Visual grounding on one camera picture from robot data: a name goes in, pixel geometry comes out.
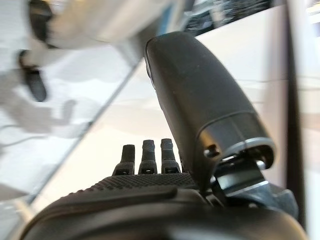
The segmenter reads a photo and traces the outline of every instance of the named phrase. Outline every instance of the white robot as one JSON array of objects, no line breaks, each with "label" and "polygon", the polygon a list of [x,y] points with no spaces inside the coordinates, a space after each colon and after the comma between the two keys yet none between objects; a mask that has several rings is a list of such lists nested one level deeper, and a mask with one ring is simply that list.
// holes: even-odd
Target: white robot
[{"label": "white robot", "polygon": [[172,4],[172,0],[29,0],[33,32],[30,50],[18,63],[23,81],[38,102],[47,91],[39,67],[48,51],[115,43],[136,35]]}]

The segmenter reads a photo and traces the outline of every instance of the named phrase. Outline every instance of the white floor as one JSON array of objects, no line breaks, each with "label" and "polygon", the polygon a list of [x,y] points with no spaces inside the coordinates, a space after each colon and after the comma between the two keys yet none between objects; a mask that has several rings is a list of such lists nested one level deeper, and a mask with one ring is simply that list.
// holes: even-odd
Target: white floor
[{"label": "white floor", "polygon": [[111,45],[53,51],[59,61],[42,68],[47,101],[35,102],[16,63],[31,35],[26,7],[0,7],[0,183],[36,195],[132,67]]}]

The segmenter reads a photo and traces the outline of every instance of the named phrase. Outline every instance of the robotic hand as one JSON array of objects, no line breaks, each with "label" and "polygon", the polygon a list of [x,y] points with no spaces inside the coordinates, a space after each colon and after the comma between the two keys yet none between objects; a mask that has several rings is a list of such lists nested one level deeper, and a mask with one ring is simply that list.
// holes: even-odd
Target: robotic hand
[{"label": "robotic hand", "polygon": [[52,203],[21,240],[55,239],[291,239],[306,234],[288,189],[264,179],[275,145],[258,114],[218,59],[192,36],[151,39],[147,72],[179,149],[143,142],[123,147],[113,175]]}]

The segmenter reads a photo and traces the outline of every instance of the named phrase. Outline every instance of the black plastic casing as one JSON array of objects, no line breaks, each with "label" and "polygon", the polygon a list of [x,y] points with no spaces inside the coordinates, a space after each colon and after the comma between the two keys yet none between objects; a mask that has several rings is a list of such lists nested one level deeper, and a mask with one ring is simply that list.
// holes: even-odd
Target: black plastic casing
[{"label": "black plastic casing", "polygon": [[202,43],[184,32],[161,35],[147,43],[145,61],[183,167],[200,189],[209,187],[222,159],[248,149],[271,167],[274,142],[239,85]]}]

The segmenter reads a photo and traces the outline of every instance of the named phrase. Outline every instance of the blurry background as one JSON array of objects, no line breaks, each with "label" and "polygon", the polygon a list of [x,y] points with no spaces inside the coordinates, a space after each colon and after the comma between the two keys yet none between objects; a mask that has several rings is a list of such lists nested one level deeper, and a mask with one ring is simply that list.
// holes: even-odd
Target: blurry background
[{"label": "blurry background", "polygon": [[[36,40],[28,1],[1,0],[0,239],[16,238],[24,223],[45,206],[110,176],[125,144],[136,146],[136,168],[145,139],[155,141],[156,158],[161,159],[160,141],[172,135],[146,73],[143,51],[148,39],[172,31],[197,36],[236,79],[277,144],[275,166],[265,176],[285,185],[287,79],[280,2],[158,0],[151,8],[143,0],[117,1],[123,5],[111,0],[47,2],[55,16],[52,28],[58,29],[50,33],[50,44],[60,49],[47,49]],[[94,15],[105,17],[103,11],[93,13],[95,5],[102,10],[101,6],[108,6],[105,25],[98,24],[102,19],[88,21]],[[83,9],[90,10],[79,14]],[[293,0],[290,14],[307,233],[316,240],[320,239],[316,228],[320,213],[320,4]],[[138,21],[135,16],[145,18],[137,23],[132,20]],[[86,31],[88,26],[95,31]],[[74,35],[64,35],[64,29]],[[82,44],[74,43],[74,36]],[[17,64],[19,51],[31,46],[45,50],[39,66],[48,93],[44,102],[34,100]]]}]

